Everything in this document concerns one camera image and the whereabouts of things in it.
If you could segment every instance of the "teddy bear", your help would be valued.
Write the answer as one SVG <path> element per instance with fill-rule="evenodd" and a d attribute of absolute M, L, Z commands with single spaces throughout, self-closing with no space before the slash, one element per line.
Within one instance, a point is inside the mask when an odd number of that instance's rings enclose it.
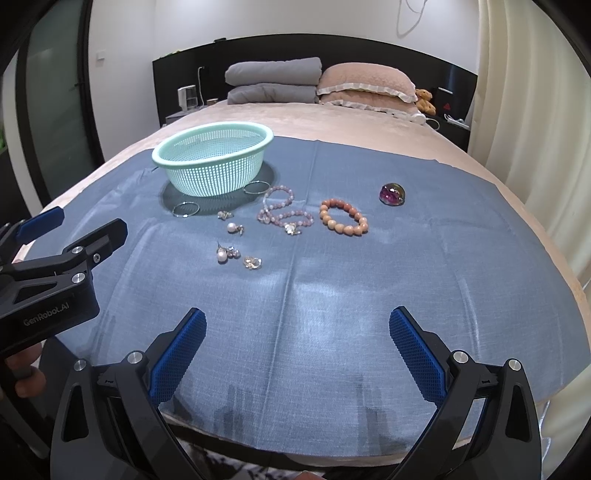
<path fill-rule="evenodd" d="M 418 96 L 418 101 L 415 102 L 418 110 L 421 113 L 426 113 L 427 115 L 435 115 L 435 107 L 431 102 L 429 102 L 429 100 L 433 98 L 431 92 L 429 92 L 428 90 L 416 89 L 415 93 Z"/>

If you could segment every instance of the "finger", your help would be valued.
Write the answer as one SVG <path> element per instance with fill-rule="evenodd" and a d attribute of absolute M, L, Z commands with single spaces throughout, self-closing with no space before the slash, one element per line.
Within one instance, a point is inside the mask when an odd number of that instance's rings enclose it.
<path fill-rule="evenodd" d="M 19 368 L 28 367 L 35 360 L 41 356 L 43 347 L 40 343 L 25 348 L 22 352 L 15 353 L 6 359 L 6 364 L 11 370 L 18 370 Z"/>
<path fill-rule="evenodd" d="M 310 472 L 302 472 L 294 480 L 322 480 L 322 477 Z"/>
<path fill-rule="evenodd" d="M 23 380 L 19 380 L 14 389 L 21 398 L 36 397 L 45 390 L 45 375 L 38 368 L 32 367 L 33 374 Z"/>

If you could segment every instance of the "headboard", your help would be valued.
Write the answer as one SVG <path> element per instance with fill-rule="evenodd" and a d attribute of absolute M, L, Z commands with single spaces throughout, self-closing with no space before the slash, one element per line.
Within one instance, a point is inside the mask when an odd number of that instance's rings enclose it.
<path fill-rule="evenodd" d="M 417 88 L 443 87 L 454 93 L 452 116 L 465 118 L 477 76 L 463 68 L 409 48 L 365 38 L 324 34 L 276 34 L 221 39 L 154 60 L 154 87 L 160 124 L 180 110 L 177 89 L 197 85 L 201 69 L 203 98 L 227 98 L 233 88 L 225 82 L 228 67 L 239 61 L 292 60 L 320 57 L 322 68 L 349 61 L 379 63 L 406 73 Z"/>

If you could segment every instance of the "blue tablecloth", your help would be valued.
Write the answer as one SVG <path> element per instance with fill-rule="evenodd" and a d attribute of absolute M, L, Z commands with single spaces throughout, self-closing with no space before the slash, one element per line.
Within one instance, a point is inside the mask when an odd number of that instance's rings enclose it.
<path fill-rule="evenodd" d="M 65 345 L 93 364 L 118 362 L 196 306 L 207 337 L 161 409 L 255 448 L 341 457 L 405 452 L 434 412 L 388 334 L 399 305 L 451 350 L 520 359 L 536 400 L 589 364 L 571 291 L 493 184 L 434 160 L 292 138 L 268 147 L 259 178 L 292 188 L 293 207 L 316 218 L 322 200 L 345 199 L 369 233 L 350 238 L 317 221 L 288 236 L 257 222 L 261 198 L 242 192 L 175 218 L 187 198 L 139 153 L 67 205 L 64 225 L 28 256 L 56 254 L 117 217 L 128 224 L 125 246 L 94 270 L 100 315 L 62 333 Z M 401 207 L 378 200 L 390 181 L 406 190 Z M 227 233 L 221 209 L 234 211 L 242 237 Z M 219 265 L 218 242 L 263 267 Z"/>

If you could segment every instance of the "plastic basket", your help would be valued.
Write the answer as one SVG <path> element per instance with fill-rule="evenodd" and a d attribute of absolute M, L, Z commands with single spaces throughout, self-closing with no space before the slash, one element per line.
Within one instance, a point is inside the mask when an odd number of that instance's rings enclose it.
<path fill-rule="evenodd" d="M 265 125 L 218 122 L 190 128 L 164 140 L 152 152 L 171 183 L 194 197 L 223 195 L 243 188 L 261 169 L 273 140 Z"/>

